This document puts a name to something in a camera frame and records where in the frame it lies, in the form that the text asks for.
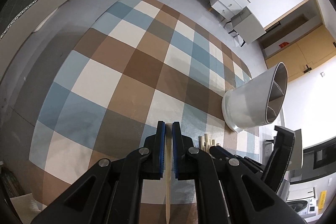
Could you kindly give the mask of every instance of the silver bolt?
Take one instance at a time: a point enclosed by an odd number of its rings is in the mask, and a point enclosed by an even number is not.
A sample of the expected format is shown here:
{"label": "silver bolt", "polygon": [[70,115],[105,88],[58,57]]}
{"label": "silver bolt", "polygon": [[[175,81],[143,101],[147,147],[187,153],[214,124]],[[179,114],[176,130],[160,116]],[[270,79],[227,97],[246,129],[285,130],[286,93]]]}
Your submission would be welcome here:
{"label": "silver bolt", "polygon": [[141,155],[147,155],[149,153],[149,149],[147,147],[142,147],[139,149],[139,153]]}
{"label": "silver bolt", "polygon": [[237,160],[235,158],[231,158],[231,159],[229,159],[229,164],[231,166],[238,166],[239,165],[239,160]]}
{"label": "silver bolt", "polygon": [[188,151],[190,154],[197,154],[200,150],[197,147],[190,147]]}
{"label": "silver bolt", "polygon": [[110,161],[108,159],[101,159],[98,162],[98,164],[99,164],[100,167],[105,167],[105,166],[108,166],[110,164]]}

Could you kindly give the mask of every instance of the floor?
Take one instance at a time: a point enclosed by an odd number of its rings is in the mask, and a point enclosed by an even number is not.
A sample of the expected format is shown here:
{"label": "floor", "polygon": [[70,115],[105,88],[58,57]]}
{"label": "floor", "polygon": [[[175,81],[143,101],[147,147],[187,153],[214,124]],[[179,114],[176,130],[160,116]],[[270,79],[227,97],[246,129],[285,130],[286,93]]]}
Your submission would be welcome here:
{"label": "floor", "polygon": [[[0,86],[1,158],[30,192],[27,161],[39,112],[58,70],[95,20],[117,0],[69,0],[32,34],[12,62]],[[184,14],[225,43],[256,77],[266,70],[257,43],[239,47],[207,11],[204,0],[158,0]]]}

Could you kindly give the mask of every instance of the checkered tablecloth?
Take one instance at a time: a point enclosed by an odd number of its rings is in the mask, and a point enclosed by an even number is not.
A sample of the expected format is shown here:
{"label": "checkered tablecloth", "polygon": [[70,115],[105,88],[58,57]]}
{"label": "checkered tablecloth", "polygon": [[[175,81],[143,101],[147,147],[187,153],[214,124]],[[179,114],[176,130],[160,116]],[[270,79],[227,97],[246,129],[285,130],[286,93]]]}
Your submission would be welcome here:
{"label": "checkered tablecloth", "polygon": [[[232,153],[258,160],[258,129],[232,132],[225,91],[251,79],[220,40],[157,0],[119,0],[80,39],[56,75],[35,126],[31,187],[49,205],[101,158],[117,160],[179,121],[198,146],[209,133]],[[196,223],[192,181],[172,178],[170,223]],[[144,181],[140,222],[165,223],[165,182]]]}

